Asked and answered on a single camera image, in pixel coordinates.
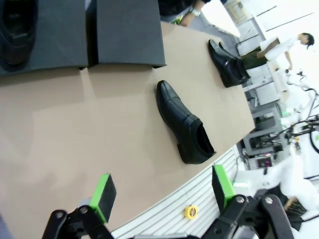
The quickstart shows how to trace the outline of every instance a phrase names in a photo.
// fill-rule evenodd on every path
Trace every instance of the shoe opening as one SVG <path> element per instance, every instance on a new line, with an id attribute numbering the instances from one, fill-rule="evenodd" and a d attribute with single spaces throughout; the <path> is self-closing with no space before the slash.
<path id="1" fill-rule="evenodd" d="M 34 26 L 36 0 L 6 0 L 3 6 L 3 23 L 12 35 L 28 33 Z"/>
<path id="2" fill-rule="evenodd" d="M 212 154 L 214 152 L 213 146 L 209 142 L 203 124 L 197 128 L 197 142 L 206 153 Z"/>

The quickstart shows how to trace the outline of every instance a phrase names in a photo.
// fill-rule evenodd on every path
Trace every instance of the green gripper pad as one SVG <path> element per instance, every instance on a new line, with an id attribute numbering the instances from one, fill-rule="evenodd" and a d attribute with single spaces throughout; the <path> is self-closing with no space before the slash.
<path id="1" fill-rule="evenodd" d="M 108 223 L 116 197 L 116 189 L 110 174 L 103 174 L 89 206 L 96 210 L 104 223 Z"/>
<path id="2" fill-rule="evenodd" d="M 219 211 L 222 212 L 228 202 L 236 195 L 223 165 L 216 164 L 213 166 L 211 185 L 213 186 Z"/>

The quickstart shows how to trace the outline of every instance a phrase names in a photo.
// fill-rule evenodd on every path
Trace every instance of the screw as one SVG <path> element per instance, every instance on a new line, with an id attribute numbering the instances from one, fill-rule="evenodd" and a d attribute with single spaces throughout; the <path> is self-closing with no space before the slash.
<path id="1" fill-rule="evenodd" d="M 265 198 L 265 201 L 267 204 L 272 204 L 273 203 L 273 200 L 269 197 Z"/>
<path id="2" fill-rule="evenodd" d="M 63 213 L 62 212 L 58 212 L 55 215 L 56 215 L 57 218 L 61 218 L 63 216 Z"/>
<path id="3" fill-rule="evenodd" d="M 216 229 L 214 230 L 214 232 L 215 232 L 215 234 L 221 234 L 221 229 L 216 228 Z"/>
<path id="4" fill-rule="evenodd" d="M 83 207 L 83 208 L 80 209 L 80 212 L 81 212 L 82 214 L 86 214 L 87 211 L 88 211 L 88 208 L 87 208 L 87 207 Z"/>
<path id="5" fill-rule="evenodd" d="M 243 199 L 243 197 L 240 197 L 240 196 L 238 196 L 236 200 L 238 203 L 243 203 L 245 201 L 245 199 Z"/>

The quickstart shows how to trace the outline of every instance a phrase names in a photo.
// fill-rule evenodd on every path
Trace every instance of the black shoe box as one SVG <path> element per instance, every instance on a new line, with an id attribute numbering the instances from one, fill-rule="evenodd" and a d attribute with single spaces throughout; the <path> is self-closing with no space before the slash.
<path id="1" fill-rule="evenodd" d="M 87 9 L 89 66 L 165 66 L 158 0 L 92 0 Z"/>
<path id="2" fill-rule="evenodd" d="M 34 48 L 29 61 L 13 67 L 1 60 L 0 76 L 88 65 L 85 1 L 39 0 Z"/>

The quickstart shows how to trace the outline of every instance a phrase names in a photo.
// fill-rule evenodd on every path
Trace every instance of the white slatted panel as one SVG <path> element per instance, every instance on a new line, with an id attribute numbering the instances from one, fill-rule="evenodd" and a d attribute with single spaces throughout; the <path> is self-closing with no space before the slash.
<path id="1" fill-rule="evenodd" d="M 236 172 L 237 147 L 234 146 L 215 164 L 223 164 L 230 178 Z M 217 202 L 211 186 L 212 164 L 189 180 L 175 192 L 137 216 L 127 224 L 112 232 L 116 239 L 127 239 L 135 235 L 169 235 L 187 233 L 202 236 L 211 223 L 219 216 Z M 184 209 L 189 205 L 198 206 L 195 220 L 184 217 Z"/>

